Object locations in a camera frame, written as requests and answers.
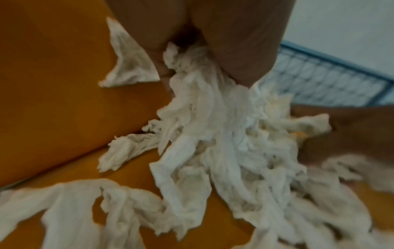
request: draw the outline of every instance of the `shredded paper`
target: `shredded paper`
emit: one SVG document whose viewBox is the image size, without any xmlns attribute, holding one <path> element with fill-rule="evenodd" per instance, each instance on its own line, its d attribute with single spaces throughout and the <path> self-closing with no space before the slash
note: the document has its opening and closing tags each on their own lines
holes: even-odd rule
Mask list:
<svg viewBox="0 0 394 249">
<path fill-rule="evenodd" d="M 120 24 L 108 24 L 119 59 L 101 85 L 157 80 L 136 42 Z M 176 72 L 170 80 L 175 97 L 157 111 L 160 119 L 151 120 L 144 134 L 115 138 L 98 166 L 100 172 L 117 170 L 157 148 L 161 158 L 149 167 L 163 198 L 108 179 L 6 190 L 0 196 L 0 241 L 42 210 L 43 249 L 143 249 L 141 226 L 156 235 L 172 230 L 181 240 L 201 224 L 213 186 L 234 218 L 255 227 L 251 240 L 233 249 L 394 248 L 393 235 L 373 228 L 365 205 L 339 181 L 366 179 L 376 189 L 392 191 L 392 178 L 379 185 L 368 176 L 365 159 L 355 155 L 330 159 L 322 167 L 297 161 L 294 133 L 330 132 L 328 115 L 292 119 L 291 96 L 277 95 L 260 82 L 251 89 L 236 85 L 207 47 L 179 53 L 170 43 L 164 60 Z M 108 213 L 104 226 L 92 219 L 99 196 Z"/>
</svg>

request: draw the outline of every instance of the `mesh panel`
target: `mesh panel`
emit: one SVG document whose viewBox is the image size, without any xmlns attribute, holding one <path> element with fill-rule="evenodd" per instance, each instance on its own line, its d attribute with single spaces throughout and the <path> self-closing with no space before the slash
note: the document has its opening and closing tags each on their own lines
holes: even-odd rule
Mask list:
<svg viewBox="0 0 394 249">
<path fill-rule="evenodd" d="M 264 83 L 276 83 L 293 102 L 324 106 L 394 104 L 391 79 L 282 45 L 273 70 Z"/>
</svg>

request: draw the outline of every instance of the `orange cushion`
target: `orange cushion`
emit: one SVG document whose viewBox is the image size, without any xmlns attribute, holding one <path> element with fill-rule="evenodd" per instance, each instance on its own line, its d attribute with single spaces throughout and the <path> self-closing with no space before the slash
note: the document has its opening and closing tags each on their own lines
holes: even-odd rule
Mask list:
<svg viewBox="0 0 394 249">
<path fill-rule="evenodd" d="M 59 182 L 78 179 L 92 179 L 105 177 L 121 185 L 142 188 L 159 194 L 153 176 L 149 170 L 149 162 L 159 159 L 156 150 L 147 152 L 120 168 L 100 174 L 97 167 L 98 158 L 107 149 L 100 149 L 76 159 L 66 165 L 57 167 L 45 174 L 39 175 L 18 187 L 45 187 Z M 381 229 L 394 230 L 394 216 L 391 215 L 394 206 L 394 196 L 377 193 L 370 190 L 364 183 L 352 185 L 353 190 L 360 196 L 370 210 L 374 225 Z M 94 220 L 105 222 L 105 214 L 99 208 L 98 200 L 93 208 Z M 44 229 L 40 224 L 42 213 L 21 222 L 18 228 L 0 243 L 0 249 L 27 248 L 39 249 L 44 237 Z M 153 231 L 141 229 L 147 249 L 230 249 L 236 244 L 246 243 L 253 232 L 253 227 L 241 220 L 235 220 L 226 204 L 213 191 L 208 199 L 208 205 L 202 225 L 191 229 L 181 242 L 177 242 L 175 235 L 169 233 L 156 237 Z"/>
<path fill-rule="evenodd" d="M 138 131 L 160 83 L 97 85 L 115 65 L 102 0 L 0 1 L 0 187 Z"/>
</svg>

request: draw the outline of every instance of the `blue wire basket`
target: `blue wire basket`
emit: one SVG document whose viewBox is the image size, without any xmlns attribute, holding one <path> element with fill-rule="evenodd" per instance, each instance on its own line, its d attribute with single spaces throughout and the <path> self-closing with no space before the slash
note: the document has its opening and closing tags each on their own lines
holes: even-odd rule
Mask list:
<svg viewBox="0 0 394 249">
<path fill-rule="evenodd" d="M 394 104 L 394 79 L 284 41 L 264 83 L 294 94 L 293 103 L 322 106 Z"/>
</svg>

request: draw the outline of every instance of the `skin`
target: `skin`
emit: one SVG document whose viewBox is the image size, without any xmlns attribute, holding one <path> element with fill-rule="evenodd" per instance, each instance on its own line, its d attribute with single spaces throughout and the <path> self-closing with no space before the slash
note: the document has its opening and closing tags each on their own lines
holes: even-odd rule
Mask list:
<svg viewBox="0 0 394 249">
<path fill-rule="evenodd" d="M 146 50 L 159 76 L 174 74 L 163 62 L 168 42 L 187 47 L 203 39 L 224 71 L 250 87 L 271 70 L 295 0 L 106 0 L 127 32 Z M 292 115 L 330 115 L 333 131 L 307 139 L 299 161 L 317 164 L 356 153 L 394 164 L 394 107 L 293 106 Z"/>
</svg>

